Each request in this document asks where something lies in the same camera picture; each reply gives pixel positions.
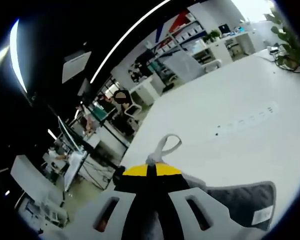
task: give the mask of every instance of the computer monitor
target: computer monitor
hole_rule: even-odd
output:
[[[227,34],[227,33],[231,32],[228,24],[224,24],[224,25],[219,26],[219,29],[220,29],[220,32],[222,34]]]

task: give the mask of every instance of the bright window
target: bright window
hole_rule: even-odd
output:
[[[264,14],[270,14],[273,3],[270,0],[232,0],[242,16],[249,22],[266,21]]]

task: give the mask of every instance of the white chair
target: white chair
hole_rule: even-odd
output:
[[[173,71],[184,83],[197,79],[222,66],[222,62],[219,59],[201,65],[183,50],[175,52],[170,58],[165,60],[163,64]]]
[[[142,111],[142,107],[138,104],[135,103],[135,101],[133,100],[132,96],[130,95],[130,99],[131,99],[131,102],[132,104],[124,111],[124,114],[133,118],[133,119],[136,119],[136,116],[141,113]],[[129,109],[131,109],[132,107],[136,108],[136,110],[132,113],[132,114],[129,114],[128,111]]]

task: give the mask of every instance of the white label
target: white label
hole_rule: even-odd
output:
[[[259,223],[269,220],[272,216],[273,209],[274,209],[274,206],[272,205],[272,206],[268,206],[264,209],[255,211],[253,214],[253,219],[252,219],[251,225],[256,225],[256,224],[259,224]]]

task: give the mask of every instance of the white strap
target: white strap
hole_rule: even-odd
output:
[[[163,150],[164,146],[166,145],[166,142],[169,137],[177,137],[179,139],[179,142],[172,148],[168,150]],[[168,155],[172,153],[174,150],[176,150],[180,145],[182,144],[182,141],[180,137],[176,134],[167,134],[165,135],[158,143],[156,146],[155,150],[153,153],[149,154],[147,160],[145,161],[146,164],[148,165],[153,165],[155,163],[163,163],[164,161],[162,160],[162,156]]]

